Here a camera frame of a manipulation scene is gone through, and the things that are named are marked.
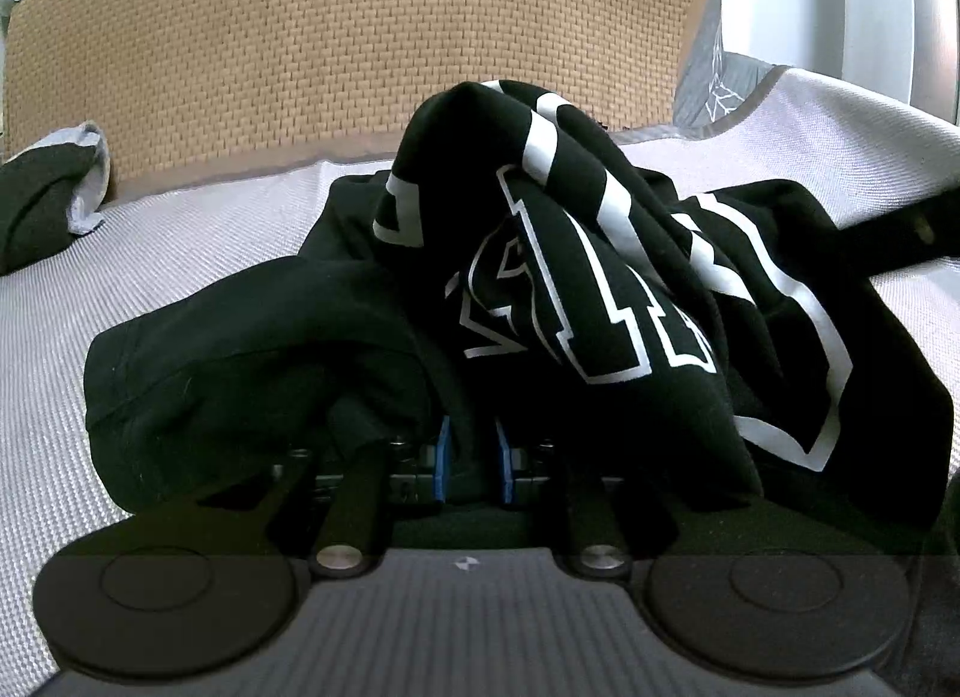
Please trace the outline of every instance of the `textured gray surface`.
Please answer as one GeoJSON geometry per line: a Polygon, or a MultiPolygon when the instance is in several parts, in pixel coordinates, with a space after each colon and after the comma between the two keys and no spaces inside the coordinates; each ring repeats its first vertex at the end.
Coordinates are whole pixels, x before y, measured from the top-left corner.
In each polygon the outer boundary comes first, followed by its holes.
{"type": "Polygon", "coordinates": [[[390,551],[315,585],[272,645],[218,674],[144,689],[64,674],[42,697],[894,697],[861,672],[775,689],[690,665],[627,592],[571,578],[545,549],[390,551]]]}
{"type": "MultiPolygon", "coordinates": [[[[774,70],[715,124],[657,135],[625,151],[672,176],[683,195],[792,178],[840,224],[954,184],[960,164],[956,128],[800,70],[774,70]]],[[[2,697],[21,697],[54,671],[30,609],[42,564],[122,516],[90,465],[83,430],[83,359],[92,338],[231,272],[294,253],[333,178],[385,166],[325,164],[109,207],[102,229],[0,278],[2,697]]],[[[940,267],[937,277],[883,275],[875,286],[952,391],[956,409],[960,304],[943,283],[960,275],[940,267]]],[[[954,470],[958,460],[955,428],[954,470]]]]}
{"type": "Polygon", "coordinates": [[[56,550],[123,518],[90,462],[83,361],[93,337],[214,280],[295,253],[329,184],[382,164],[148,197],[104,210],[66,251],[0,277],[0,695],[54,671],[30,607],[56,550]]]}

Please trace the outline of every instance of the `metal bolt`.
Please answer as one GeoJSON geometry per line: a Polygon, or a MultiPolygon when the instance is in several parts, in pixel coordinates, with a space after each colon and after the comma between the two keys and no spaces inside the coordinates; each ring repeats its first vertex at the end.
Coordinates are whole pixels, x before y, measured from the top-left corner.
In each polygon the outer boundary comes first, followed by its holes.
{"type": "Polygon", "coordinates": [[[917,236],[920,237],[920,241],[925,245],[933,245],[937,239],[936,233],[933,232],[930,223],[923,215],[918,215],[914,218],[913,229],[917,232],[917,236]]]}
{"type": "Polygon", "coordinates": [[[624,566],[627,558],[623,551],[612,545],[588,545],[580,554],[584,567],[595,570],[610,570],[624,566]]]}
{"type": "Polygon", "coordinates": [[[317,553],[317,563],[321,567],[335,570],[353,569],[360,566],[363,554],[352,545],[328,545],[317,553]]]}

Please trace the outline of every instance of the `woven mesh backdrop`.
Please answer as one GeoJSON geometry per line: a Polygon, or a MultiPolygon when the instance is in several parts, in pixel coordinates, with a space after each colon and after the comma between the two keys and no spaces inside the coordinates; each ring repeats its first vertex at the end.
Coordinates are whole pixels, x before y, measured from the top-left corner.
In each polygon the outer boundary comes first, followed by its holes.
{"type": "Polygon", "coordinates": [[[8,157],[95,120],[114,176],[400,130],[460,80],[550,88],[611,130],[668,122],[692,0],[22,0],[8,157]]]}

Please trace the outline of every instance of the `circular disc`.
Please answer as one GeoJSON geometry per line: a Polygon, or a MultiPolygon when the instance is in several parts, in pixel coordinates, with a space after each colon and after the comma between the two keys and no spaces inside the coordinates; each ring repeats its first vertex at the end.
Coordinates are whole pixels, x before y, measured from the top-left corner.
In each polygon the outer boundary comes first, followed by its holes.
{"type": "Polygon", "coordinates": [[[662,556],[647,601],[690,651],[742,674],[790,681],[870,662],[899,633],[908,593],[886,556],[760,549],[662,556]]]}
{"type": "Polygon", "coordinates": [[[356,569],[363,563],[363,554],[352,545],[328,545],[317,553],[317,563],[330,570],[356,569]]]}
{"type": "Polygon", "coordinates": [[[202,556],[178,547],[56,555],[37,576],[34,614],[75,669],[114,680],[174,679],[225,665],[294,612],[282,556],[202,556]]]}

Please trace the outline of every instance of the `screw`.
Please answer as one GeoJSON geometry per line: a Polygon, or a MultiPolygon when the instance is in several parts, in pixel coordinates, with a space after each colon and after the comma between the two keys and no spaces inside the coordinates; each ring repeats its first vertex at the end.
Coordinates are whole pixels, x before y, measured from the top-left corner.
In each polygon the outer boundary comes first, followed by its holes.
{"type": "Polygon", "coordinates": [[[333,570],[353,569],[360,566],[363,554],[352,545],[345,543],[328,545],[317,553],[317,563],[321,567],[333,570]]]}
{"type": "Polygon", "coordinates": [[[624,566],[627,558],[623,552],[612,545],[588,545],[580,553],[584,567],[595,570],[611,570],[624,566]]]}

